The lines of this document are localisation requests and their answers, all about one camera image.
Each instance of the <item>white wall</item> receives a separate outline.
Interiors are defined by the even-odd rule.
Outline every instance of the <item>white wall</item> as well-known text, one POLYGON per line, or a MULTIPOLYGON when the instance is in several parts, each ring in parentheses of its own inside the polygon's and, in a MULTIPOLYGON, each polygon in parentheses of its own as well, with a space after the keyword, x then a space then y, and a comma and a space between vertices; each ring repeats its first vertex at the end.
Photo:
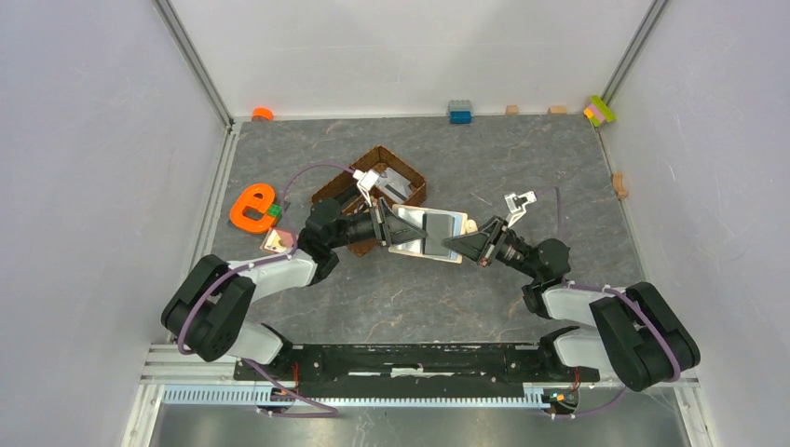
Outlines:
POLYGON ((724 446, 790 439, 788 17, 781 0, 672 2, 604 132, 724 446))
POLYGON ((173 0, 230 112, 581 110, 649 0, 173 0))
POLYGON ((145 0, 0 7, 0 445, 118 445, 222 129, 145 0))

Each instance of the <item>cardboard box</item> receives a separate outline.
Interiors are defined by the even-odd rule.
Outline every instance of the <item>cardboard box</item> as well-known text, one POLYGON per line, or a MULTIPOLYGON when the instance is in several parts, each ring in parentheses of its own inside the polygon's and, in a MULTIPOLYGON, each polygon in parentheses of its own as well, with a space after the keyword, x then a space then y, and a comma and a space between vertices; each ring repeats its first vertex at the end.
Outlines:
MULTIPOLYGON (((352 169, 373 169, 379 173, 384 172, 387 167, 395 169, 396 172, 411 183, 409 189, 411 189, 412 194, 403 202, 403 205, 410 205, 413 207, 422 205, 428 197, 428 187, 426 186, 425 177, 417 172, 416 169, 409 166, 400 157, 391 153, 386 147, 376 146, 351 164, 352 169)), ((310 198, 310 203, 316 203, 323 198, 335 198, 356 183, 357 181, 354 180, 354 177, 344 171, 318 190, 318 192, 310 198)), ((371 190, 371 197, 383 197, 390 206, 394 205, 392 199, 382 194, 376 187, 371 190)), ((361 196, 356 197, 351 203, 343 208, 343 214, 346 216, 353 214, 355 211, 361 209, 363 203, 364 199, 361 196)), ((375 245, 375 240, 369 240, 351 244, 348 246, 348 249, 357 256, 363 256, 365 253, 372 250, 375 245)))

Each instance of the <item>blue lego brick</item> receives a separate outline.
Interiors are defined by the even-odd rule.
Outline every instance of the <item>blue lego brick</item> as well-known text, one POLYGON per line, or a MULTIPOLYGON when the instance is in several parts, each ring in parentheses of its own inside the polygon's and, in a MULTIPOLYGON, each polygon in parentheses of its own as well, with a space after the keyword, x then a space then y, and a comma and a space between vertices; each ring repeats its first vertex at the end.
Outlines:
POLYGON ((450 124, 469 124, 471 112, 450 112, 450 124))
POLYGON ((469 112, 471 114, 471 101, 451 100, 447 103, 447 113, 452 112, 469 112))

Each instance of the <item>colorful toy block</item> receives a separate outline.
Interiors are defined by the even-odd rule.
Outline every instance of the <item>colorful toy block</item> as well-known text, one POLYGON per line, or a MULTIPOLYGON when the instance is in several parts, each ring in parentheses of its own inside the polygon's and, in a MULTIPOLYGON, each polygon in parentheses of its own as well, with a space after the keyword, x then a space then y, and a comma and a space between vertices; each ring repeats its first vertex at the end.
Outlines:
POLYGON ((614 112, 606 106, 603 100, 597 96, 590 97, 590 105, 584 109, 584 115, 597 128, 604 123, 611 123, 616 120, 614 112))

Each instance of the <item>wooden block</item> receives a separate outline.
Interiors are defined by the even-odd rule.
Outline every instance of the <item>wooden block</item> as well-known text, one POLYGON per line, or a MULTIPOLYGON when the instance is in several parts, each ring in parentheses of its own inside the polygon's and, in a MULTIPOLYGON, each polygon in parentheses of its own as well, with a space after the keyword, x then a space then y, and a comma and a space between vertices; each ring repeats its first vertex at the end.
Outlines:
POLYGON ((618 199, 623 200, 628 196, 628 191, 622 186, 622 172, 612 174, 612 187, 615 188, 615 195, 618 199))

